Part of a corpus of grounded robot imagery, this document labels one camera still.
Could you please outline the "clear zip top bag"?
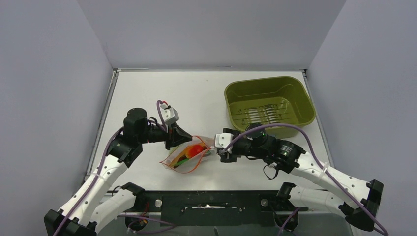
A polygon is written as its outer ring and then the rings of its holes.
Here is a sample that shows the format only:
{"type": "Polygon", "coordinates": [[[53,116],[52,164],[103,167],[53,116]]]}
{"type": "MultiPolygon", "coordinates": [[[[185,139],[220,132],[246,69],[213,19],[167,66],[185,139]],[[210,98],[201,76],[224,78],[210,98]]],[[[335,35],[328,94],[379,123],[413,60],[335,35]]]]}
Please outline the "clear zip top bag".
{"type": "Polygon", "coordinates": [[[178,145],[169,151],[169,155],[159,163],[166,169],[188,174],[200,164],[214,157],[214,139],[193,135],[192,140],[178,145]]]}

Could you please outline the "green toy chili pepper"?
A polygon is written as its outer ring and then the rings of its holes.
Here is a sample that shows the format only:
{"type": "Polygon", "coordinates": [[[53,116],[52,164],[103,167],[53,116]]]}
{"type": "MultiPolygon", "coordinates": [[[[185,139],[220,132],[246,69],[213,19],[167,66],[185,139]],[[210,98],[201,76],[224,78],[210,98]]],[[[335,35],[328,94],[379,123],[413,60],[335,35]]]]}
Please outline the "green toy chili pepper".
{"type": "Polygon", "coordinates": [[[198,158],[210,155],[210,151],[206,148],[190,149],[184,152],[184,155],[180,156],[173,167],[176,168],[189,160],[197,160],[198,158]]]}

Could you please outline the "olive green plastic tub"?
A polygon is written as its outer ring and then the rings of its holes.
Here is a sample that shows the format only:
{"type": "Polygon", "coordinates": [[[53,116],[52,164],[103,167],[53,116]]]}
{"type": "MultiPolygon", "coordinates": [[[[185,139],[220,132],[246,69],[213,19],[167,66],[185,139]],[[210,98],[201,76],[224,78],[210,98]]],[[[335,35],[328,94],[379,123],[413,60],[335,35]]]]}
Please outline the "olive green plastic tub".
{"type": "Polygon", "coordinates": [[[304,127],[316,111],[303,83],[290,76],[230,83],[224,96],[231,125],[245,131],[253,123],[287,123],[304,127]]]}

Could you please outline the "small red toy piece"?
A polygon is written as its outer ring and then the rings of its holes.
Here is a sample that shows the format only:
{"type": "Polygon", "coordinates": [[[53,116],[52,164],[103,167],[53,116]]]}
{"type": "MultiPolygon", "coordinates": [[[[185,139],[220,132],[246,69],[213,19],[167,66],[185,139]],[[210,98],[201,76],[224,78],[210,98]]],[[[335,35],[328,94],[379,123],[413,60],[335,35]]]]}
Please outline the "small red toy piece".
{"type": "Polygon", "coordinates": [[[188,151],[188,156],[189,158],[192,158],[198,155],[199,153],[203,152],[205,149],[205,146],[201,146],[199,144],[193,145],[188,151]]]}

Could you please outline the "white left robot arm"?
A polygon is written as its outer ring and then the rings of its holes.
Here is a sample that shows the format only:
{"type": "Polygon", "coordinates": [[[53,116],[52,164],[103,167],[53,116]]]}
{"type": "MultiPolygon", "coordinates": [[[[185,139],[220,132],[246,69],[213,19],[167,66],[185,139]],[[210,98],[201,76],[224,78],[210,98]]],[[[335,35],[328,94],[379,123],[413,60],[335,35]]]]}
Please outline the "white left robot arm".
{"type": "Polygon", "coordinates": [[[144,189],[127,183],[114,196],[102,201],[114,182],[142,153],[143,144],[164,142],[165,148],[192,140],[192,136],[176,122],[177,111],[163,103],[158,113],[161,126],[149,124],[146,110],[133,108],[127,112],[120,128],[107,143],[102,159],[80,187],[59,210],[50,210],[44,217],[49,236],[95,236],[121,213],[132,208],[144,189]]]}

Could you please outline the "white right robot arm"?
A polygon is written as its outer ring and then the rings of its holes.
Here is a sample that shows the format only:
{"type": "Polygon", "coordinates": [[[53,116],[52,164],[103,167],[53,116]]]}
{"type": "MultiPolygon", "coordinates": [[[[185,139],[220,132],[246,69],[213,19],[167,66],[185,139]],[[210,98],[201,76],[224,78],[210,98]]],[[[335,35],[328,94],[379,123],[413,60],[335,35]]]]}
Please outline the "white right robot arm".
{"type": "Polygon", "coordinates": [[[214,147],[221,161],[236,162],[246,156],[262,160],[277,173],[285,172],[317,185],[317,189],[285,182],[276,202],[284,210],[296,213],[301,208],[325,211],[344,218],[351,226],[363,231],[387,230],[377,220],[383,184],[378,180],[364,181],[345,174],[316,156],[312,147],[301,146],[266,133],[267,125],[255,123],[244,132],[225,128],[214,138],[214,147]]]}

